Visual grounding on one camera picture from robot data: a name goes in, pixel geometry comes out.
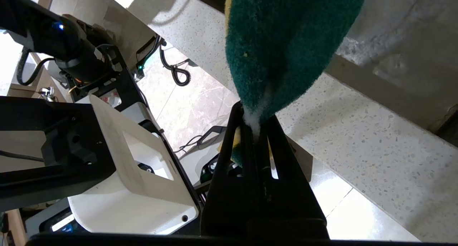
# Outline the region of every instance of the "marble floor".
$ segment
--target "marble floor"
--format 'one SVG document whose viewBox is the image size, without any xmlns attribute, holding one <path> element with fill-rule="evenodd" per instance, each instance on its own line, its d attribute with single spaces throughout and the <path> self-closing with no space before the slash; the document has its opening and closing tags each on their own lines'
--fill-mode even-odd
<svg viewBox="0 0 458 246">
<path fill-rule="evenodd" d="M 186 56 L 168 44 L 165 58 L 175 64 Z M 174 83 L 159 53 L 155 53 L 145 65 L 145 77 L 138 83 L 174 150 L 214 125 L 227 124 L 230 109 L 239 100 L 200 67 L 182 68 L 191 73 L 191 82 L 185 87 Z M 320 160 L 313 160 L 310 185 L 327 217 L 332 239 L 418 241 Z"/>
</svg>

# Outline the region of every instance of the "screw hole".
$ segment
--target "screw hole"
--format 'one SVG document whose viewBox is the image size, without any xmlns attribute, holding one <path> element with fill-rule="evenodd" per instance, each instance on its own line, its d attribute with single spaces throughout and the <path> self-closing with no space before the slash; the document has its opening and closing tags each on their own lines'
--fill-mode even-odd
<svg viewBox="0 0 458 246">
<path fill-rule="evenodd" d="M 79 136 L 79 135 L 75 135 L 75 136 L 72 138 L 72 142 L 73 142 L 73 143 L 77 143 L 78 141 L 80 141 L 80 136 Z"/>
</svg>

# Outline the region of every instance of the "sponge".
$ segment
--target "sponge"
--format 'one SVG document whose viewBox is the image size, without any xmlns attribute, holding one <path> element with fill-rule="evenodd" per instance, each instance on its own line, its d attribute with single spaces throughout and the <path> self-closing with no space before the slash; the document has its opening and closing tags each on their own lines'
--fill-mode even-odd
<svg viewBox="0 0 458 246">
<path fill-rule="evenodd" d="M 245 123 L 304 94 L 329 64 L 363 0 L 226 0 L 226 58 Z"/>
</svg>

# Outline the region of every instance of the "speckled white countertop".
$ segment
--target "speckled white countertop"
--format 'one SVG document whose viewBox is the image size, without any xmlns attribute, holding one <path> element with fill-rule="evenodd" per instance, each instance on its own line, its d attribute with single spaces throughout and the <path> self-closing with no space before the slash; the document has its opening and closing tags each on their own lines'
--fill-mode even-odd
<svg viewBox="0 0 458 246">
<path fill-rule="evenodd" d="M 199 0 L 116 0 L 236 93 L 224 15 Z M 422 241 L 458 242 L 458 149 L 327 74 L 277 116 L 285 132 Z"/>
</svg>

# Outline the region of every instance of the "green scouring sponge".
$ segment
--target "green scouring sponge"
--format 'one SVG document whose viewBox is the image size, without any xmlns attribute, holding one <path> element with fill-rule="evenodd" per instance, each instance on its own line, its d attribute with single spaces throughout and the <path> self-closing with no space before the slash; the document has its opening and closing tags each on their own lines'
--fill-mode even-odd
<svg viewBox="0 0 458 246">
<path fill-rule="evenodd" d="M 226 0 L 226 58 L 253 133 L 321 75 L 362 4 Z"/>
</svg>

